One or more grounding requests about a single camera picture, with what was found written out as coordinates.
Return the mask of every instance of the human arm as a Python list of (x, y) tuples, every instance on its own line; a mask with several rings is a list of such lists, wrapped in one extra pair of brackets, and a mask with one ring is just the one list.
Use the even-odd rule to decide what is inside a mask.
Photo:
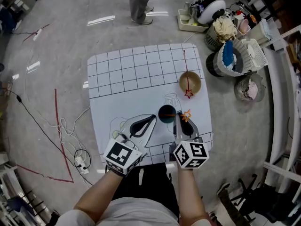
[(177, 165), (181, 226), (191, 226), (196, 221), (205, 219), (206, 211), (192, 170), (182, 169), (178, 163)]
[(122, 178), (111, 170), (108, 171), (82, 195), (74, 209), (85, 212), (96, 223), (109, 206)]

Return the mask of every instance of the gray pants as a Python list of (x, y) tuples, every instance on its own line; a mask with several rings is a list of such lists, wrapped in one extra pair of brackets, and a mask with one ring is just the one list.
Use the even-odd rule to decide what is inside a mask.
[(130, 0), (131, 18), (138, 24), (145, 19), (145, 7), (149, 0)]

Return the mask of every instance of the black cup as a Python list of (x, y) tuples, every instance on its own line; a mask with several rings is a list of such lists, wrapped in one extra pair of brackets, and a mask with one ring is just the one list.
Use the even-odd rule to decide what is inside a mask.
[(176, 115), (176, 110), (171, 105), (164, 105), (159, 109), (159, 119), (163, 123), (169, 124), (174, 122), (174, 117)]

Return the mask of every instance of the wooden bowl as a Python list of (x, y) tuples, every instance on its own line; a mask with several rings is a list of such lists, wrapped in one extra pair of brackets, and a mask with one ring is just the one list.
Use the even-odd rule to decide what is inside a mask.
[(192, 93), (195, 95), (199, 92), (199, 90), (201, 89), (201, 79), (198, 76), (198, 74), (192, 72), (192, 71), (188, 71), (184, 72), (180, 78), (179, 78), (179, 85), (180, 88), (182, 89), (182, 91), (184, 93), (186, 93), (186, 90), (188, 89), (188, 85), (187, 85), (187, 74), (188, 74), (188, 81), (189, 81), (189, 89), (191, 89)]

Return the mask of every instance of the orange star sticker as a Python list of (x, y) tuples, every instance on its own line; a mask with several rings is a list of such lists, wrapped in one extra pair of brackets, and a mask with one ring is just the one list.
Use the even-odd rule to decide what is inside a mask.
[(191, 114), (190, 114), (190, 109), (188, 111), (185, 111), (185, 113), (183, 115), (181, 115), (183, 118), (182, 120), (185, 120), (185, 122), (188, 121), (188, 118), (191, 117)]
[(188, 99), (190, 99), (190, 97), (193, 96), (192, 90), (191, 89), (187, 89), (186, 93), (185, 93), (185, 96), (187, 96)]

